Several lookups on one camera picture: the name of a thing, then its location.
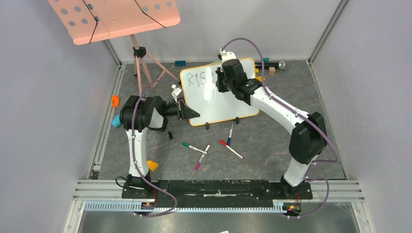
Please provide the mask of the yellow-framed whiteboard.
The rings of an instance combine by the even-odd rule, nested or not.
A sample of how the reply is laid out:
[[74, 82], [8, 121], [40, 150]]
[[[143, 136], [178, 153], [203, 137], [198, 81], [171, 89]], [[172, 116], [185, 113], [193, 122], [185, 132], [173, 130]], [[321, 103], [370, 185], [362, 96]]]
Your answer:
[[236, 99], [231, 91], [218, 91], [216, 70], [220, 66], [220, 62], [215, 62], [180, 72], [185, 102], [189, 108], [200, 114], [199, 117], [189, 120], [193, 127], [233, 120], [237, 117], [252, 117], [259, 113], [259, 109]]

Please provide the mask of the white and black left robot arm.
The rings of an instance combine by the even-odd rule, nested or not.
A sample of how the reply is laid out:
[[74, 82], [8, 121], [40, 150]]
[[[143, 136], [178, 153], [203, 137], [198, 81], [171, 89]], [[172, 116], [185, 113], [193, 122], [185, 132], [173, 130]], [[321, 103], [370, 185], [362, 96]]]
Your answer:
[[120, 111], [120, 123], [129, 142], [130, 167], [126, 187], [134, 188], [141, 198], [150, 196], [153, 191], [146, 154], [147, 131], [164, 132], [167, 117], [171, 116], [191, 119], [199, 117], [200, 113], [188, 107], [183, 98], [167, 103], [160, 96], [145, 99], [130, 96]]

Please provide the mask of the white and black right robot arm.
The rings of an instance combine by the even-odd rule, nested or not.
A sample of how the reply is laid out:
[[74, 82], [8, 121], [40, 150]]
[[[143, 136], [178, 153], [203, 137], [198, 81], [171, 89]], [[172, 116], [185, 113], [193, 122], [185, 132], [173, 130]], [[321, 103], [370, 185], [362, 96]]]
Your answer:
[[262, 82], [249, 79], [238, 59], [222, 62], [217, 68], [216, 87], [219, 92], [231, 92], [236, 99], [255, 107], [283, 126], [290, 134], [290, 164], [281, 178], [281, 193], [293, 198], [300, 192], [300, 184], [317, 156], [326, 147], [326, 126], [323, 116], [314, 112], [299, 111], [271, 91], [266, 91]]

